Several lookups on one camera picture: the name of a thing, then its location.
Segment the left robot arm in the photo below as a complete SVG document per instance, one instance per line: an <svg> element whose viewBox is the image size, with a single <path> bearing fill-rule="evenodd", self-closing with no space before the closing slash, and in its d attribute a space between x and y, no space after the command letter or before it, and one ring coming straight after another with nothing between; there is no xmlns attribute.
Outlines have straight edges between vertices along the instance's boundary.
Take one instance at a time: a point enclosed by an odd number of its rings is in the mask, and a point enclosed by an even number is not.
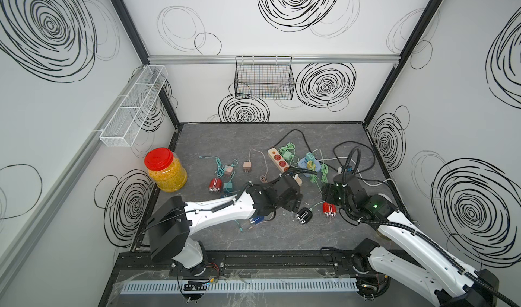
<svg viewBox="0 0 521 307"><path fill-rule="evenodd" d="M180 196L171 197L147 221L151 261L173 261L201 273L208 258L192 235L234 220L266 217L280 208L297 212L302 198L301 186L289 174L263 184L248 182L239 193L211 201L184 202Z"/></svg>

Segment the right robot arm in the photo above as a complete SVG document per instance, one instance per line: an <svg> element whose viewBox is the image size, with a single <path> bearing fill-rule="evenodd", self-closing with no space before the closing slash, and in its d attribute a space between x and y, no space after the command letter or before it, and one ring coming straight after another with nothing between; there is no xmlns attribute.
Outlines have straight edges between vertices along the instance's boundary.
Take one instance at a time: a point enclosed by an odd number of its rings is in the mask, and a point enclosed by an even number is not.
<svg viewBox="0 0 521 307"><path fill-rule="evenodd" d="M356 224L366 224L399 245L405 260L376 241L365 239L353 249L350 263L359 274L387 275L423 296L433 306L496 306L499 280L476 270L421 232L384 194L369 195L353 176L341 174L322 187L325 203L338 206Z"/></svg>

